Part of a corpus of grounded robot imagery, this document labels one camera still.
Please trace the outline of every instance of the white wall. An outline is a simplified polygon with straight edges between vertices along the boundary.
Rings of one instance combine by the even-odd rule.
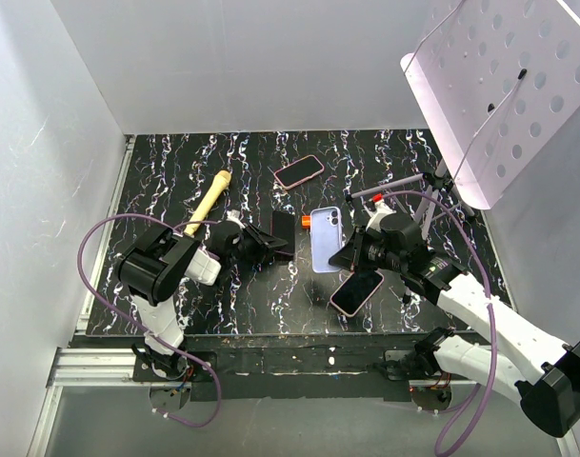
[[[430,0],[52,3],[125,133],[425,126],[399,62]]]
[[[0,0],[0,456],[27,453],[85,296],[76,250],[123,147],[50,1]]]
[[[580,110],[487,211],[518,311],[580,341]],[[573,428],[580,447],[580,422]]]

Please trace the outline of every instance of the blue phone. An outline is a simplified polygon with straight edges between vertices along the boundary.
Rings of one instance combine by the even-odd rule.
[[[334,273],[339,267],[330,258],[342,247],[343,226],[337,207],[314,209],[310,213],[310,252],[315,273]]]

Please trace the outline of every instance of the black table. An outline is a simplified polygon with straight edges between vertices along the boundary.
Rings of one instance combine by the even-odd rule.
[[[272,173],[308,154],[316,155],[326,170],[307,183],[284,191]],[[352,319],[328,305],[330,295],[347,277],[346,272],[313,273],[309,234],[300,216],[313,209],[341,209],[345,236],[353,224],[368,221],[361,202],[349,205],[344,192],[375,186],[426,169],[434,170],[439,152],[425,130],[349,130],[300,132],[241,132],[215,134],[140,135],[136,138],[130,168],[122,190],[119,213],[137,212],[170,224],[188,221],[221,169],[232,172],[230,190],[221,197],[209,218],[220,220],[238,209],[244,220],[269,231],[274,209],[296,214],[296,256],[293,262],[275,262],[251,268],[234,268],[219,287],[182,282],[175,296],[179,322],[185,332],[199,334],[338,334],[348,332],[422,332],[436,327],[465,329],[457,319],[432,304],[413,297],[402,305],[404,291],[397,275],[386,281],[361,312]],[[418,199],[401,198],[416,209]],[[445,203],[456,200],[445,194]],[[464,219],[460,209],[455,213]],[[485,225],[478,216],[464,224],[489,275],[493,293],[508,301]],[[134,307],[127,291],[112,276],[113,260],[144,232],[141,220],[115,223],[98,289],[121,309]],[[208,236],[200,228],[197,238]],[[432,225],[430,243],[443,248],[471,271],[475,263],[448,218]],[[126,336],[136,328],[95,303],[87,334]]]

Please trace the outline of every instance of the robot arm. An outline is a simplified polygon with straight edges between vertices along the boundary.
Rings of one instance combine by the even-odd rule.
[[[520,405],[549,435],[562,437],[580,418],[580,342],[571,347],[515,313],[444,252],[430,249],[407,214],[388,214],[357,228],[330,263],[351,271],[383,268],[400,274],[406,287],[490,338],[492,303],[499,355],[493,388]],[[414,353],[387,365],[394,378],[437,371],[487,383],[491,354],[451,330],[438,328]]]
[[[513,402],[547,434],[564,436],[580,418],[580,342],[571,347],[548,335],[503,304],[487,299],[471,274],[462,274],[440,293],[437,306],[490,338],[487,311],[495,313],[497,360],[493,388]],[[440,369],[485,384],[490,352],[458,336],[442,341],[432,355]]]
[[[151,227],[125,251],[114,274],[129,289],[142,323],[151,330],[145,337],[145,351],[132,346],[135,356],[157,376],[181,377],[188,361],[158,343],[152,336],[174,348],[184,343],[184,331],[177,323],[173,293],[184,278],[212,286],[224,267],[239,260],[267,262],[287,243],[268,235],[252,224],[244,225],[236,211],[214,225],[208,247],[194,238],[173,233],[170,228]]]

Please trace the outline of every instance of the perforated panel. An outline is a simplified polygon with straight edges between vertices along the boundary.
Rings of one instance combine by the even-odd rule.
[[[434,0],[424,36],[458,0]],[[405,69],[411,54],[402,59]],[[580,106],[580,20],[557,0],[466,0],[418,51],[407,78],[471,206],[489,209]]]

